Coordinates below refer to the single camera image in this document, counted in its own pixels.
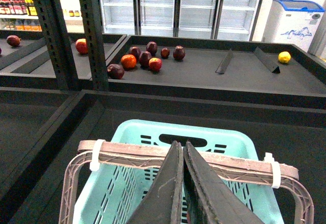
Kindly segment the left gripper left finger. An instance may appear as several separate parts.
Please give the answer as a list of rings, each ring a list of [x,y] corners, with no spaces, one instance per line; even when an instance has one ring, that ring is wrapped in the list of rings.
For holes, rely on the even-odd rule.
[[[149,191],[127,223],[180,223],[183,190],[183,150],[174,141]]]

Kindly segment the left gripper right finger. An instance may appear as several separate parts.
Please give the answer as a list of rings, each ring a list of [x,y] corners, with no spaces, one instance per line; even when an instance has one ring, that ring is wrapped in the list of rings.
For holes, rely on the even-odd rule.
[[[263,223],[236,197],[196,148],[183,148],[183,185],[189,223]]]

